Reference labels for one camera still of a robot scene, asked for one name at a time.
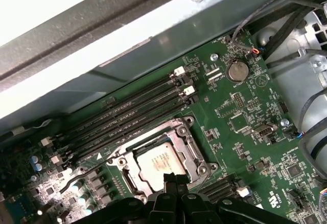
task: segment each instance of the wire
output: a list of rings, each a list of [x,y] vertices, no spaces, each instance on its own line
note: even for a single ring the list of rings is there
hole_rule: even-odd
[[[66,192],[66,191],[69,189],[71,183],[73,183],[74,181],[76,181],[76,180],[78,180],[78,179],[81,179],[81,178],[86,177],[88,174],[90,174],[91,172],[93,172],[93,171],[99,169],[102,165],[104,165],[105,163],[109,162],[109,161],[112,160],[113,158],[114,158],[114,157],[108,158],[108,159],[106,159],[105,161],[103,161],[102,163],[100,163],[100,164],[98,164],[97,166],[95,166],[94,168],[89,169],[87,172],[85,172],[85,173],[83,173],[83,174],[80,174],[80,175],[78,175],[78,176],[75,176],[75,177],[71,178],[71,179],[67,182],[67,184],[66,184],[66,185],[65,185],[65,186],[64,186],[64,187],[59,191],[59,193],[60,193],[60,194],[63,194],[64,192]]]
[[[209,179],[209,177],[210,177],[210,174],[208,174],[208,175],[204,178],[203,182],[202,182],[201,185],[199,186],[199,188],[198,188],[198,190],[196,191],[196,193],[199,193],[199,191],[202,189],[204,183]]]
[[[320,151],[327,145],[327,136],[325,136],[324,138],[322,138],[316,145],[315,147],[312,149],[311,151],[311,157],[313,159],[316,159],[318,157],[318,154],[320,153]]]
[[[247,45],[236,42],[237,34],[255,16],[257,16],[262,10],[264,10],[267,6],[271,5],[275,1],[278,1],[278,0],[269,0],[269,1],[265,2],[261,7],[259,7],[251,15],[249,15],[244,21],[242,21],[240,25],[238,25],[238,27],[235,29],[235,31],[233,33],[233,36],[231,38],[231,41],[232,41],[232,43],[234,43],[234,45],[236,45],[239,48],[246,49],[248,51],[253,51],[254,48],[252,46],[247,46]],[[306,1],[306,0],[288,0],[288,1],[299,4],[299,5],[303,5],[303,6],[308,6],[308,7],[317,8],[317,9],[323,9],[323,5],[318,4],[318,3],[314,3],[314,2],[310,2],[310,1]]]
[[[324,118],[322,121],[315,124],[311,127],[301,138],[298,148],[302,152],[305,159],[311,164],[311,166],[316,170],[317,174],[320,175],[322,178],[327,179],[327,173],[323,171],[323,169],[317,164],[317,162],[311,157],[308,149],[307,143],[309,140],[327,128],[327,117]]]
[[[311,104],[313,103],[314,100],[316,100],[318,97],[320,97],[321,95],[325,95],[327,93],[327,88],[324,88],[323,90],[321,90],[320,92],[314,94],[313,96],[311,96],[307,102],[304,104],[304,106],[302,107],[302,110],[300,112],[300,118],[299,118],[299,121],[298,121],[298,132],[302,132],[301,128],[302,128],[302,125],[303,125],[303,120],[304,120],[304,117],[306,115],[306,112],[307,110],[309,109],[309,107],[311,106]]]
[[[34,126],[32,128],[39,129],[39,128],[42,128],[42,127],[46,127],[48,124],[50,124],[51,121],[52,121],[52,119],[47,119],[47,120],[43,121],[43,123],[40,126]]]
[[[307,55],[320,55],[323,57],[327,57],[327,51],[324,51],[322,49],[306,49],[305,50]],[[277,61],[267,63],[267,68],[273,68],[280,66],[282,64],[294,61],[294,59],[299,58],[300,54],[299,52],[294,52],[292,54],[289,54],[288,56],[285,56]]]
[[[319,195],[319,200],[318,200],[318,211],[320,212],[322,218],[324,221],[327,221],[326,215],[322,209],[322,204],[323,204],[323,197],[325,196],[325,193],[321,193]]]
[[[327,0],[315,0],[316,2],[324,2]],[[291,34],[291,32],[298,26],[298,24],[304,19],[304,17],[312,11],[311,7],[300,7],[296,10],[278,30],[278,32],[272,36],[269,42],[265,45],[265,52],[263,58],[266,60],[272,53],[285,41],[285,39]]]

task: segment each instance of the electrolytic capacitor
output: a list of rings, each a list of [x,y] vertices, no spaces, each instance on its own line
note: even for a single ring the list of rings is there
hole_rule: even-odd
[[[80,205],[85,205],[86,201],[88,200],[89,196],[87,193],[84,193],[79,199],[78,199],[78,203]]]
[[[37,214],[38,215],[43,215],[44,213],[46,213],[46,211],[48,211],[48,209],[50,209],[52,206],[52,204],[50,203],[46,203],[45,205],[41,206],[38,211]]]
[[[77,193],[81,187],[83,186],[83,182],[82,181],[77,181],[72,187],[71,187],[71,190],[72,192],[75,192]]]
[[[41,171],[45,168],[46,168],[46,163],[44,161],[39,161],[38,163],[35,164],[36,171]]]
[[[96,207],[94,205],[89,205],[86,208],[85,214],[86,215],[91,215],[94,212],[95,209],[96,209]]]
[[[37,162],[39,162],[40,160],[42,160],[42,155],[41,154],[35,154],[31,157],[31,161],[36,164]]]
[[[69,215],[69,211],[65,210],[64,212],[61,213],[61,215],[57,217],[57,222],[63,223],[68,215]]]

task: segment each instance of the integrated circuit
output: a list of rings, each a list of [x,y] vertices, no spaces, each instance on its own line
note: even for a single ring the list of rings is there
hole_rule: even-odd
[[[229,120],[230,120],[230,123],[236,133],[238,133],[248,127],[248,122],[243,113],[238,114],[238,115],[230,118]]]
[[[303,219],[305,224],[318,224],[319,221],[315,214],[309,215]]]
[[[287,172],[288,172],[288,174],[290,175],[291,178],[297,177],[300,174],[302,174],[302,171],[301,171],[300,167],[297,164],[287,168]]]

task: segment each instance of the green circuit board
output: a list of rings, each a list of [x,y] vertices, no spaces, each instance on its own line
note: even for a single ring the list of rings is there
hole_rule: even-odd
[[[183,66],[197,90],[198,101],[176,112],[165,115],[147,125],[151,128],[173,117],[192,116],[195,124],[191,133],[207,162],[218,163],[218,170],[205,182],[204,188],[229,175],[243,180],[253,192],[251,198],[254,205],[260,208],[288,217],[298,223],[322,223],[322,217],[317,210],[320,188],[314,181],[314,171],[304,160],[297,148],[298,139],[287,137],[287,131],[294,128],[287,108],[280,96],[278,87],[268,73],[264,60],[260,56],[249,54],[228,43],[228,37],[222,36],[187,53],[169,64],[147,74],[105,98],[81,109],[65,119],[62,128],[67,128],[81,120],[101,112],[104,104],[113,98],[116,101],[147,87],[172,70]],[[238,41],[253,45],[247,32],[243,32]],[[211,54],[219,58],[212,61]],[[235,59],[246,63],[249,75],[243,82],[234,82],[228,77],[228,68]],[[281,120],[287,119],[289,125],[282,127]],[[269,136],[258,136],[254,131],[262,125],[275,125],[274,132]],[[55,126],[32,136],[30,142],[33,150],[41,150],[40,140],[58,131]],[[116,148],[108,145],[93,155],[80,160],[79,167],[90,169],[103,162]],[[51,157],[53,152],[43,152]],[[26,157],[17,156],[18,166],[22,167]],[[31,189],[36,183],[31,183],[28,176],[25,189]],[[47,186],[39,188],[41,194],[37,201],[46,203],[52,196],[47,196],[45,189],[52,186],[60,190],[55,168],[53,172],[40,173],[38,184],[47,182]],[[131,197],[121,173],[114,167],[105,166],[108,188],[115,192],[114,199]],[[294,190],[299,194],[305,206],[299,207],[290,199],[288,192]],[[72,193],[62,198],[71,198]],[[61,209],[54,210],[53,216]],[[72,218],[81,218],[75,214]]]

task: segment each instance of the metal panel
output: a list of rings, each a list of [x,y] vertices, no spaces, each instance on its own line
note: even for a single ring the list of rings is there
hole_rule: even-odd
[[[27,114],[27,108],[23,107],[110,59],[112,60],[110,64],[95,70],[113,76],[115,82],[117,80],[130,82],[209,39],[227,32],[264,1],[266,0],[203,0],[196,3],[192,0],[172,0],[3,91],[0,94],[0,100],[4,104],[0,109],[0,118],[21,109],[8,116],[6,120],[0,121],[0,128],[7,129],[8,124],[19,125],[13,121],[17,121],[16,119],[22,115],[26,115],[26,121],[35,118],[33,111],[37,112],[39,106],[47,108],[44,114],[71,106],[71,101],[63,97],[52,104],[30,104],[30,114]],[[140,43],[144,45],[134,49]],[[128,50],[133,51],[116,59]],[[117,89],[111,85],[111,81],[108,82],[108,87],[111,89],[106,92]],[[94,83],[92,89],[97,92],[100,89],[98,83]],[[43,97],[40,100],[46,102],[47,98]]]
[[[257,36],[258,42],[266,42],[284,24],[286,19],[285,17],[259,31]],[[297,52],[300,47],[321,49],[315,36],[316,31],[313,29],[313,24],[318,24],[320,27],[320,31],[318,32],[323,32],[324,34],[327,26],[323,26],[314,13],[309,13],[305,17],[305,21],[307,23],[305,28],[295,29],[276,52],[271,55],[267,62],[275,61]],[[300,111],[309,97],[322,90],[322,88],[327,87],[325,78],[326,69],[327,59],[321,56],[303,56],[294,60],[292,63],[271,69],[271,74],[278,83],[290,110],[290,114],[296,124],[299,121]],[[327,117],[327,100],[325,96],[321,96],[315,100],[307,111],[302,129],[307,131],[325,117]],[[309,151],[326,135],[327,130],[315,136],[308,145]],[[327,171],[327,148],[321,151],[317,161]]]

